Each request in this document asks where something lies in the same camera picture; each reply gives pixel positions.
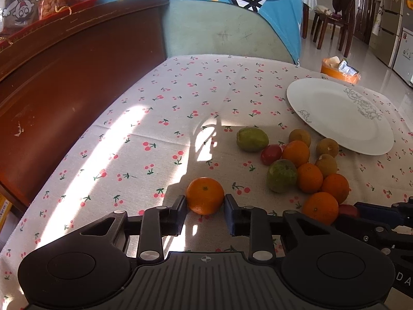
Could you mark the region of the orange tangerine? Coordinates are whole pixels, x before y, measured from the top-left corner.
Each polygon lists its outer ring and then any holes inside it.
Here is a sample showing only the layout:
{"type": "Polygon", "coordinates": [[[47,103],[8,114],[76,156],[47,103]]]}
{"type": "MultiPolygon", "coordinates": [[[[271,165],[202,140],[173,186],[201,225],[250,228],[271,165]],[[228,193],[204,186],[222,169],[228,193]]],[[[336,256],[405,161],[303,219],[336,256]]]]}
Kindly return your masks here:
{"type": "Polygon", "coordinates": [[[283,149],[281,158],[291,161],[296,168],[309,162],[310,151],[303,141],[291,141],[283,149]]]}
{"type": "Polygon", "coordinates": [[[324,178],[321,191],[334,196],[338,204],[342,204],[350,192],[349,182],[341,174],[331,174],[324,178]]]}
{"type": "Polygon", "coordinates": [[[199,215],[215,214],[225,197],[222,185],[209,177],[193,180],[186,189],[188,208],[199,215]]]}
{"type": "Polygon", "coordinates": [[[317,192],[304,203],[301,213],[324,225],[331,225],[339,214],[339,204],[330,193],[317,192]]]}
{"type": "Polygon", "coordinates": [[[298,188],[306,194],[313,194],[320,190],[323,184],[321,170],[311,163],[306,163],[298,168],[298,188]]]}

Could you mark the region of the brown kiwi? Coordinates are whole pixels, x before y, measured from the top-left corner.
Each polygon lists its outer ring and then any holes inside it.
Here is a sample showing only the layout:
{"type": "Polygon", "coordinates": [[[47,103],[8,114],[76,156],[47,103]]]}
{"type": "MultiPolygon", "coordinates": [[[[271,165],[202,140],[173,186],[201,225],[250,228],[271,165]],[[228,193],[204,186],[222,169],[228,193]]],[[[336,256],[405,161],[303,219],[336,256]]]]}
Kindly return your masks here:
{"type": "Polygon", "coordinates": [[[319,155],[315,161],[315,165],[319,168],[324,178],[337,173],[336,160],[329,154],[319,155]]]}
{"type": "Polygon", "coordinates": [[[331,138],[323,138],[316,146],[316,156],[330,155],[335,158],[339,153],[339,144],[331,138]]]}
{"type": "Polygon", "coordinates": [[[306,130],[303,129],[294,129],[288,137],[288,142],[293,142],[293,141],[302,141],[305,143],[308,147],[311,146],[312,138],[306,130]]]}

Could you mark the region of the green guava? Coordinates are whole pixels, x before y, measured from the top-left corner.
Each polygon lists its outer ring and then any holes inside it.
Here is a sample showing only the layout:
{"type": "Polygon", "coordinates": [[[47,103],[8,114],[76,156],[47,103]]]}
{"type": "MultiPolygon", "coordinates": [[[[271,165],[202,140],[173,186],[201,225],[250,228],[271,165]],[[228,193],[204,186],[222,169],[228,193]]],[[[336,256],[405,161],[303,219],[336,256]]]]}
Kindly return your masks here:
{"type": "Polygon", "coordinates": [[[285,193],[293,188],[298,179],[298,171],[290,160],[280,159],[267,170],[267,187],[275,193],[285,193]]]}
{"type": "Polygon", "coordinates": [[[269,137],[260,128],[244,127],[237,132],[237,146],[246,152],[256,153],[269,145],[269,137]]]}

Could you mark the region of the white plate with rose drawing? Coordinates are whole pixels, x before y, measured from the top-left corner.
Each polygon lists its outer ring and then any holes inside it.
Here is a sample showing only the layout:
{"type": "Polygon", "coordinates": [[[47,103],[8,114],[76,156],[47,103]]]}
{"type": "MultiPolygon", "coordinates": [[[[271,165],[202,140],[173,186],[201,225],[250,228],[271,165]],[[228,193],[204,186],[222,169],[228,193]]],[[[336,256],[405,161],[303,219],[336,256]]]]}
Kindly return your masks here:
{"type": "Polygon", "coordinates": [[[346,149],[380,156],[393,148],[393,130],[384,114],[351,86],[300,79],[287,87],[286,98],[312,129],[346,149]]]}

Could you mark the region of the orange smiley trash bin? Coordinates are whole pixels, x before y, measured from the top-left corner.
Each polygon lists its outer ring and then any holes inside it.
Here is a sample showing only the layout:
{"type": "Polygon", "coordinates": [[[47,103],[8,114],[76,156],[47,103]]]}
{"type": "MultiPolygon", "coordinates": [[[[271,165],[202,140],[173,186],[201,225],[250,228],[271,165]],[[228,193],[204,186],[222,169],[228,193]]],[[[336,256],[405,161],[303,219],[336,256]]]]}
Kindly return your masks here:
{"type": "Polygon", "coordinates": [[[361,79],[361,74],[346,59],[337,56],[322,59],[321,73],[351,84],[356,84],[361,79]]]}

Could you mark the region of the cherry print tablecloth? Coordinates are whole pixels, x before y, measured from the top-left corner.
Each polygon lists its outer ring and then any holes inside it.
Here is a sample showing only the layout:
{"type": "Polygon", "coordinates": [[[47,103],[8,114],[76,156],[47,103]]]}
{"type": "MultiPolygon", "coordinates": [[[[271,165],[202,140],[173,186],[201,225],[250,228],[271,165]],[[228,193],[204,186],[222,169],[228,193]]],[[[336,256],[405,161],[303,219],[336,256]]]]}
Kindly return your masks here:
{"type": "Polygon", "coordinates": [[[305,195],[266,186],[257,153],[236,143],[242,127],[288,142],[306,123],[287,87],[323,75],[292,64],[234,56],[168,59],[119,96],[44,183],[1,252],[1,308],[23,309],[18,266],[31,251],[115,210],[138,215],[170,205],[199,177],[218,181],[238,204],[270,213],[300,209],[305,195]]]}

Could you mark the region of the dark red wooden cabinet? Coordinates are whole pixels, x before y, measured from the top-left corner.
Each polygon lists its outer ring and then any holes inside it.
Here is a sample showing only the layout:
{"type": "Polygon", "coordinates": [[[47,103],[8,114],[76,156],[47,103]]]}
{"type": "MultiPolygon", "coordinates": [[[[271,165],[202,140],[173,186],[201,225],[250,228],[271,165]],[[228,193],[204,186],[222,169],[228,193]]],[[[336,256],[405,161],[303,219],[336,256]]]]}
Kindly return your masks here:
{"type": "Polygon", "coordinates": [[[81,134],[166,58],[169,0],[65,16],[1,52],[1,194],[25,211],[81,134]]]}

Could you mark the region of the dark wooden chair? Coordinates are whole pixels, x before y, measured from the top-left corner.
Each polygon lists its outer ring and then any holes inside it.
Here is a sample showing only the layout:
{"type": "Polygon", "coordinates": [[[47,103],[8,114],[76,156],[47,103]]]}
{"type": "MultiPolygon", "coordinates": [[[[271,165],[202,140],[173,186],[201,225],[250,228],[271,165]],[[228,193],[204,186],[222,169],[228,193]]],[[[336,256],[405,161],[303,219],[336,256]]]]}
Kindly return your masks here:
{"type": "Polygon", "coordinates": [[[332,5],[334,12],[331,14],[315,11],[311,35],[313,36],[313,42],[317,43],[317,49],[320,50],[327,26],[333,26],[332,35],[334,35],[336,26],[338,26],[340,28],[338,50],[342,51],[344,44],[346,44],[344,57],[347,58],[354,36],[356,0],[332,0],[332,5]]]}

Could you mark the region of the silver refrigerator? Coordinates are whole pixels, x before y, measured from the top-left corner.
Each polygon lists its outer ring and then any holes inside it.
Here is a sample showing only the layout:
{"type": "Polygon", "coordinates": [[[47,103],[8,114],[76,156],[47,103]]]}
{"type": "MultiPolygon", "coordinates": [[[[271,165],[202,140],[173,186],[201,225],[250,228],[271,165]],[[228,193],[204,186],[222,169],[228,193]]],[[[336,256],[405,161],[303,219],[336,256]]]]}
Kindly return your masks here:
{"type": "Polygon", "coordinates": [[[412,86],[412,0],[376,0],[370,48],[412,86]]]}

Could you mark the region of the wooden dining table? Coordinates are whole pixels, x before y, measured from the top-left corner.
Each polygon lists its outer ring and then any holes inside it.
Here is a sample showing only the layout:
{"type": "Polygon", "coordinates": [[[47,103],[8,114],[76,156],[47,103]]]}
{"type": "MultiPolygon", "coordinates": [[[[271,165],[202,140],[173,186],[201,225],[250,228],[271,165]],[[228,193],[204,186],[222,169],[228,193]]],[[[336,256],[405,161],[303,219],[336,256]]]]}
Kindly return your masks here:
{"type": "Polygon", "coordinates": [[[301,35],[307,37],[309,13],[317,5],[317,0],[303,0],[303,21],[301,24],[301,35]]]}

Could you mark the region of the light green sofa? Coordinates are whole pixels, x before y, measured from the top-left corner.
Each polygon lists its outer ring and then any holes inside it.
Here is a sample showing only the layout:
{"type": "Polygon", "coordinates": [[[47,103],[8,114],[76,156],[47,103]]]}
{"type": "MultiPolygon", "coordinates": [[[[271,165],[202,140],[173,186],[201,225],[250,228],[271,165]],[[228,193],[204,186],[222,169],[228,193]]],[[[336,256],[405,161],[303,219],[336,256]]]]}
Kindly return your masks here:
{"type": "Polygon", "coordinates": [[[220,2],[169,0],[161,15],[166,54],[261,57],[295,63],[259,14],[220,2]]]}

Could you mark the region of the red snack gift bag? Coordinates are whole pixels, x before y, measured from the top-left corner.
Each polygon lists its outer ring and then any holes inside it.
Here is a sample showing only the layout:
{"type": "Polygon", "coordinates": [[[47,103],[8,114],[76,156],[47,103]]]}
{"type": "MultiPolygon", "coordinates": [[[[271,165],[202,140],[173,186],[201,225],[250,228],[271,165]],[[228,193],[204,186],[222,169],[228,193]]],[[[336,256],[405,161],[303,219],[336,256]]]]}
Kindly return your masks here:
{"type": "Polygon", "coordinates": [[[96,0],[1,0],[1,49],[47,22],[92,7],[96,0]]]}

